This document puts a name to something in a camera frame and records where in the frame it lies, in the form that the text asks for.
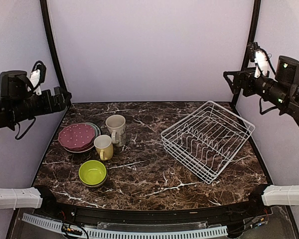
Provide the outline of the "pink polka dot plate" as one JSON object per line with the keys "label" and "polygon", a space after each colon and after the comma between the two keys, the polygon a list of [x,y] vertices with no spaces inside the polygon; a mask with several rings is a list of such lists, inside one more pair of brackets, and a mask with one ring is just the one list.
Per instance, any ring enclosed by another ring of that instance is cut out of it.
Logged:
{"label": "pink polka dot plate", "polygon": [[76,123],[65,127],[58,135],[59,143],[68,149],[82,149],[95,138],[95,129],[86,123]]}

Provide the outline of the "yellow mug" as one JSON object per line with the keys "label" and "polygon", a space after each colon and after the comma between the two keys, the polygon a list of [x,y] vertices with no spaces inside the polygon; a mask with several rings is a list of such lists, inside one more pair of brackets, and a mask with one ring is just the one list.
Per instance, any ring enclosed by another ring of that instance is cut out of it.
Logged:
{"label": "yellow mug", "polygon": [[112,159],[114,155],[114,147],[110,136],[104,134],[96,137],[94,140],[94,147],[101,161]]}

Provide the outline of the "patterned beige tall mug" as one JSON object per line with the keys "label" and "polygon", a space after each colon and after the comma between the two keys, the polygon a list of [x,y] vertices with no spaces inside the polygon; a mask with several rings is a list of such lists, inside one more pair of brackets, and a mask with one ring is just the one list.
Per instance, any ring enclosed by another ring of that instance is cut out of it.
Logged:
{"label": "patterned beige tall mug", "polygon": [[126,119],[122,115],[113,115],[106,119],[105,124],[110,133],[113,145],[122,147],[127,142]]}

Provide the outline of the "lime green bowl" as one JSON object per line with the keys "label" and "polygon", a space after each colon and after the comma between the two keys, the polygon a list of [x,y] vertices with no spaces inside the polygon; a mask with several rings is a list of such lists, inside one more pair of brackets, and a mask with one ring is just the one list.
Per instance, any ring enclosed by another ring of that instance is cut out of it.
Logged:
{"label": "lime green bowl", "polygon": [[107,176],[107,169],[102,162],[89,160],[80,166],[78,175],[86,184],[98,184]]}

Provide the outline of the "light teal bowl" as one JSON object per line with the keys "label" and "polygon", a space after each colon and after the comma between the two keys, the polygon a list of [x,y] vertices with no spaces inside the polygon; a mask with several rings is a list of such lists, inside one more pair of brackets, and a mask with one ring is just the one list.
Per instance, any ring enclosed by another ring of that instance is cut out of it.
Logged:
{"label": "light teal bowl", "polygon": [[107,176],[105,176],[104,179],[103,179],[103,181],[100,182],[100,183],[98,183],[98,184],[86,184],[86,183],[84,183],[82,180],[80,180],[80,182],[81,182],[83,185],[87,186],[87,187],[90,187],[90,188],[98,188],[98,187],[101,187],[101,186],[106,182],[106,180],[107,180]]}

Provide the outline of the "pale green flower plate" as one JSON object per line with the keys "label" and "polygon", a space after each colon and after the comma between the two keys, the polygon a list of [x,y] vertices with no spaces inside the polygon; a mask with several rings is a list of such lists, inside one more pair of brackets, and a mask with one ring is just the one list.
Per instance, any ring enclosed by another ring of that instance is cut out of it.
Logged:
{"label": "pale green flower plate", "polygon": [[93,141],[96,137],[100,136],[102,134],[100,128],[93,123],[90,122],[84,122],[86,132],[84,133],[84,143],[85,147],[88,145],[93,144]]}

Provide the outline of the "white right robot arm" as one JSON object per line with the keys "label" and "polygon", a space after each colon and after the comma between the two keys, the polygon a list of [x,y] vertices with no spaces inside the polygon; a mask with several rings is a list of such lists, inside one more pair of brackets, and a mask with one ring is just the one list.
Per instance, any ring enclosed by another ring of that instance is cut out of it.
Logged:
{"label": "white right robot arm", "polygon": [[273,181],[261,196],[265,205],[299,206],[299,127],[278,110],[260,115],[258,96],[240,96],[236,108],[255,125],[252,140]]}

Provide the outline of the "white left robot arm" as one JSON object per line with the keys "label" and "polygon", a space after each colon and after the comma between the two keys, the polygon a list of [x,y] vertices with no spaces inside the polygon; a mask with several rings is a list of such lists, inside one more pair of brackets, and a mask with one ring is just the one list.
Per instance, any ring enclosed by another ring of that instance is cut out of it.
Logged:
{"label": "white left robot arm", "polygon": [[0,210],[40,208],[50,217],[60,213],[60,205],[45,187],[36,189],[32,182],[65,111],[39,116],[21,140],[8,128],[0,130]]}

